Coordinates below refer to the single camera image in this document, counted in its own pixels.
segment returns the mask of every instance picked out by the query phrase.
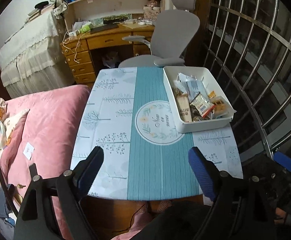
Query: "white plastic bin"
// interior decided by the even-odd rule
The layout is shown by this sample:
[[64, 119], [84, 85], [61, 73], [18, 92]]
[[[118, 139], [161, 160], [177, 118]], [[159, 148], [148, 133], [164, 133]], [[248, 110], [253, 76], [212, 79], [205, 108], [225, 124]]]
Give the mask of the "white plastic bin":
[[190, 123], [182, 121], [172, 91], [172, 87], [174, 87], [173, 81], [176, 80], [179, 73], [183, 73], [188, 76], [195, 76], [197, 79], [201, 79], [208, 94], [214, 90], [217, 96], [222, 96], [230, 104], [223, 90], [220, 88], [218, 82], [215, 80], [215, 78], [207, 68], [186, 67], [186, 66], [164, 67], [163, 68], [164, 87], [166, 89], [167, 97], [169, 99], [169, 103], [171, 106], [175, 127], [179, 133], [217, 129], [224, 127], [225, 125], [232, 121], [233, 114], [228, 114], [225, 115], [223, 118], [213, 120], [203, 120]]

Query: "pink blanket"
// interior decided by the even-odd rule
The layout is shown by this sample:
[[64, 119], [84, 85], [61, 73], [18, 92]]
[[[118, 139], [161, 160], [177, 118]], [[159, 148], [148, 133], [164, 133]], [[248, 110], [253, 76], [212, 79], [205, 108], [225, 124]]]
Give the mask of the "pink blanket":
[[[8, 116], [25, 108], [30, 109], [23, 120], [24, 127], [22, 123], [18, 124], [18, 129], [16, 127], [13, 131], [13, 136], [20, 140], [17, 151], [14, 151], [15, 154], [3, 153], [0, 160], [3, 173], [8, 173], [8, 183], [28, 186], [31, 181], [29, 166], [32, 163], [36, 164], [38, 174], [44, 179], [58, 177], [70, 168], [79, 123], [89, 94], [87, 86], [75, 85], [7, 101]], [[23, 154], [27, 142], [34, 147], [30, 161]], [[27, 187], [18, 189], [21, 196], [25, 195], [26, 190]], [[62, 219], [59, 202], [54, 203], [61, 232], [63, 237], [67, 237], [67, 226]]]

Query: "barcode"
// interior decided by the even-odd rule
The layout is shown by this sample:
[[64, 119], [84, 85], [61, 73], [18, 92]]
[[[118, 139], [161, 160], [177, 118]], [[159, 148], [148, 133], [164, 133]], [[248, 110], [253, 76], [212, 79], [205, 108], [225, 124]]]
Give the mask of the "barcode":
[[203, 112], [203, 110], [206, 109], [206, 108], [207, 108], [206, 106], [202, 106], [202, 107], [200, 108], [200, 111]]

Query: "white paper tag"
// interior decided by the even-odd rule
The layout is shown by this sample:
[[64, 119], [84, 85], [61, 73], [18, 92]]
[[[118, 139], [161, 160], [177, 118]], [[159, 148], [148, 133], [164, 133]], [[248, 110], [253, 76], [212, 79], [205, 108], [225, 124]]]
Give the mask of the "white paper tag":
[[23, 154], [25, 155], [25, 157], [27, 157], [28, 160], [31, 159], [33, 152], [34, 147], [30, 143], [27, 143], [23, 151]]

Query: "gray chair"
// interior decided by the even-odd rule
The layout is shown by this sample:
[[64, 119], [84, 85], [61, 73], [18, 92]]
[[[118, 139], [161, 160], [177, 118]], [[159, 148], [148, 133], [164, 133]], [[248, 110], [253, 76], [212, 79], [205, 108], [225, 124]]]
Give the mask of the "gray chair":
[[127, 36], [125, 41], [138, 41], [146, 44], [151, 55], [140, 55], [129, 58], [120, 63], [122, 67], [141, 66], [169, 66], [183, 65], [184, 59], [180, 58], [193, 36], [199, 29], [200, 20], [192, 14], [195, 0], [172, 0], [176, 10], [166, 10], [158, 15], [151, 42], [144, 36]]

